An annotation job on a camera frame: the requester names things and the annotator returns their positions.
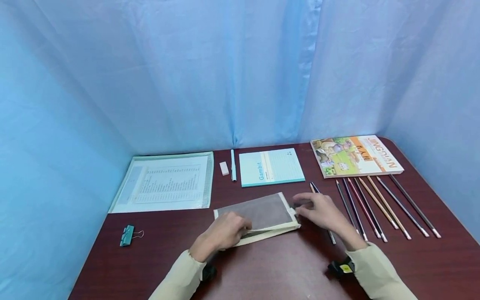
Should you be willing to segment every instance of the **person's left hand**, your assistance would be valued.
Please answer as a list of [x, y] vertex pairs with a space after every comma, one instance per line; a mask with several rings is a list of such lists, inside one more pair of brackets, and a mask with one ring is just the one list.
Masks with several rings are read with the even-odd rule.
[[252, 228], [252, 222], [234, 212], [219, 216], [190, 248], [190, 255], [204, 262], [213, 252], [235, 246], [242, 235]]

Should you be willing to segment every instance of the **red pencil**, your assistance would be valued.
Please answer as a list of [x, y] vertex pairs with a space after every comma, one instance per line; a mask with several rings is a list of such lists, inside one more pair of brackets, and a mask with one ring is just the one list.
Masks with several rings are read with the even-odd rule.
[[355, 186], [353, 185], [352, 181], [350, 180], [350, 178], [348, 178], [348, 182], [350, 183], [350, 186], [352, 187], [352, 190], [353, 192], [355, 193], [355, 196], [357, 197], [357, 199], [359, 200], [359, 203], [360, 203], [360, 206], [361, 208], [363, 209], [363, 213], [367, 216], [367, 219], [371, 225], [371, 227], [373, 228], [373, 230], [375, 231], [375, 235], [381, 239], [382, 237], [380, 236], [380, 234], [378, 233], [378, 230], [377, 230], [377, 227], [375, 227], [375, 224], [373, 223], [373, 220], [372, 218], [370, 217], [368, 211], [367, 211], [367, 208], [365, 207], [365, 204], [363, 204], [363, 201], [361, 200], [358, 192], [357, 192], [357, 189], [355, 189]]

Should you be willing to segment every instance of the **plastic document folder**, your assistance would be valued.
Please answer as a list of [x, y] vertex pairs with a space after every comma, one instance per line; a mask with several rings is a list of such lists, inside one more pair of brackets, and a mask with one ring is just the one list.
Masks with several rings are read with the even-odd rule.
[[265, 240], [300, 228], [295, 210], [290, 208], [283, 193], [250, 200], [214, 210], [215, 219], [226, 212], [235, 212], [252, 221], [252, 229], [236, 246]]
[[297, 153], [293, 148], [242, 153], [239, 158], [243, 188], [305, 181]]
[[109, 213], [210, 207], [213, 152], [134, 156]]

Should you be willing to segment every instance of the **teal binder clip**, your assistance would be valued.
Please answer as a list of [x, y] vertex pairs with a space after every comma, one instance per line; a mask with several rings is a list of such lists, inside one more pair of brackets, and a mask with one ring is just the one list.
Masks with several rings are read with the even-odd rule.
[[[130, 245], [132, 242], [132, 239], [144, 237], [143, 230], [140, 230], [139, 232], [134, 232], [133, 229], [134, 227], [132, 225], [127, 225], [127, 227], [123, 229], [123, 234], [121, 235], [120, 247], [125, 247]], [[140, 233], [142, 234], [141, 236], [139, 235], [135, 237], [133, 236], [134, 234], [140, 234]]]

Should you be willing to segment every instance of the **colored pencil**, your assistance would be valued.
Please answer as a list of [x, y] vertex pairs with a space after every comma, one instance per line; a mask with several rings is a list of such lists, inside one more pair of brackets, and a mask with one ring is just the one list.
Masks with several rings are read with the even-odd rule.
[[370, 194], [370, 197], [377, 203], [377, 206], [380, 208], [382, 213], [385, 215], [385, 217], [390, 221], [392, 224], [393, 228], [398, 229], [398, 225], [395, 223], [395, 221], [392, 219], [392, 217], [388, 214], [388, 212], [385, 210], [384, 206], [378, 201], [377, 197], [373, 194], [373, 192], [370, 190], [368, 185], [362, 180], [362, 178], [359, 178], [360, 183], [363, 185], [363, 187], [367, 190], [368, 194]]
[[398, 204], [398, 206], [400, 206], [400, 208], [402, 208], [402, 210], [410, 218], [410, 220], [412, 220], [412, 222], [418, 227], [418, 229], [423, 233], [423, 235], [426, 238], [429, 237], [430, 235], [428, 234], [428, 232], [425, 231], [425, 229], [423, 229], [423, 227], [417, 222], [417, 220], [415, 220], [415, 218], [411, 215], [411, 213], [408, 212], [408, 210], [403, 206], [403, 204], [400, 202], [400, 200], [398, 200], [397, 197], [395, 197], [395, 195], [393, 195], [392, 191], [390, 191], [390, 189], [387, 188], [387, 186], [380, 179], [380, 177], [377, 176], [377, 180], [387, 190], [387, 192], [390, 194], [390, 196], [392, 196], [392, 198], [395, 200], [395, 202]]
[[[318, 191], [317, 187], [315, 186], [315, 183], [313, 182], [310, 182], [310, 189], [312, 190], [312, 193], [320, 193], [320, 191]], [[330, 236], [330, 240], [332, 241], [332, 244], [336, 245], [336, 240], [332, 232], [329, 230], [327, 231], [328, 231], [328, 235]]]
[[376, 184], [373, 182], [373, 180], [370, 178], [370, 176], [367, 176], [368, 180], [370, 181], [370, 183], [372, 184], [373, 188], [375, 189], [375, 191], [377, 192], [377, 194], [379, 195], [380, 199], [382, 199], [385, 207], [388, 209], [388, 212], [392, 215], [392, 218], [395, 220], [395, 222], [398, 224], [398, 226], [400, 227], [400, 229], [402, 230], [403, 234], [407, 237], [407, 240], [411, 240], [412, 237], [408, 234], [408, 231], [405, 229], [405, 227], [403, 226], [402, 222], [400, 222], [400, 220], [398, 219], [398, 217], [396, 216], [396, 214], [394, 213], [393, 209], [390, 207], [390, 205], [388, 205], [388, 202], [387, 200], [385, 200], [385, 197], [382, 195], [382, 193], [380, 192], [380, 190], [377, 188]]
[[348, 208], [348, 204], [345, 201], [345, 197], [343, 196], [342, 189], [340, 188], [340, 183], [338, 183], [338, 180], [335, 180], [335, 181], [336, 181], [336, 188], [338, 189], [338, 193], [340, 194], [340, 197], [342, 198], [342, 201], [343, 201], [343, 205], [345, 206], [345, 209], [347, 210], [347, 215], [348, 215], [348, 218], [350, 219], [350, 223], [357, 230], [357, 233], [360, 234], [359, 229], [355, 225], [355, 221], [352, 218], [352, 214], [350, 212], [350, 209]]
[[360, 220], [360, 215], [357, 211], [355, 203], [353, 202], [353, 198], [352, 198], [352, 195], [350, 194], [350, 190], [348, 189], [347, 181], [345, 180], [345, 178], [343, 178], [343, 185], [345, 186], [345, 190], [347, 191], [347, 196], [348, 196], [348, 199], [350, 200], [350, 205], [352, 206], [352, 209], [353, 209], [353, 214], [355, 215], [355, 218], [357, 219], [357, 223], [359, 225], [359, 230], [360, 230], [360, 235], [363, 236], [363, 239], [365, 241], [368, 241], [367, 234], [365, 233], [365, 229], [363, 229], [363, 225], [362, 225], [361, 220]]
[[367, 220], [368, 222], [370, 223], [370, 226], [372, 227], [373, 231], [375, 232], [375, 236], [377, 238], [381, 238], [380, 236], [380, 233], [378, 233], [378, 230], [377, 230], [377, 227], [375, 226], [373, 220], [372, 220], [372, 217], [370, 217], [370, 214], [368, 213], [367, 211], [367, 208], [365, 207], [365, 204], [363, 204], [363, 201], [362, 199], [360, 198], [358, 192], [357, 192], [357, 189], [355, 189], [355, 186], [353, 185], [353, 182], [350, 180], [350, 178], [347, 179], [348, 180], [348, 183], [350, 183], [350, 186], [352, 187], [352, 191], [353, 193], [355, 194], [355, 197], [357, 197], [359, 203], [360, 203], [360, 207], [362, 208], [363, 210], [363, 213], [365, 214], [365, 216], [367, 217]]
[[430, 222], [430, 220], [425, 216], [425, 214], [420, 210], [420, 208], [417, 206], [415, 201], [413, 201], [413, 199], [410, 197], [410, 195], [407, 193], [407, 191], [403, 188], [403, 186], [400, 184], [400, 182], [398, 182], [392, 174], [389, 174], [389, 176], [392, 179], [392, 181], [394, 182], [394, 184], [396, 185], [396, 187], [398, 187], [398, 189], [402, 192], [402, 194], [405, 196], [405, 198], [408, 200], [408, 202], [410, 202], [410, 204], [413, 206], [413, 208], [421, 216], [423, 221], [428, 225], [428, 227], [430, 227], [430, 230], [435, 234], [435, 236], [438, 237], [438, 238], [441, 238], [442, 236], [438, 233], [438, 231], [435, 229], [435, 227]]
[[363, 201], [365, 202], [365, 204], [367, 205], [367, 209], [370, 213], [370, 215], [372, 216], [372, 219], [373, 221], [375, 222], [375, 225], [377, 226], [377, 229], [378, 229], [378, 232], [380, 233], [380, 237], [382, 237], [382, 240], [386, 243], [388, 242], [387, 241], [387, 238], [384, 234], [384, 231], [382, 230], [382, 227], [380, 226], [380, 223], [378, 223], [378, 220], [377, 220], [377, 217], [375, 216], [375, 214], [373, 213], [373, 210], [372, 208], [370, 207], [370, 204], [368, 203], [367, 201], [367, 197], [365, 197], [365, 194], [363, 193], [363, 191], [361, 190], [361, 187], [360, 187], [360, 184], [357, 180], [357, 178], [354, 178], [355, 180], [355, 185], [357, 186], [357, 189], [360, 191], [360, 195], [362, 196], [362, 199]]

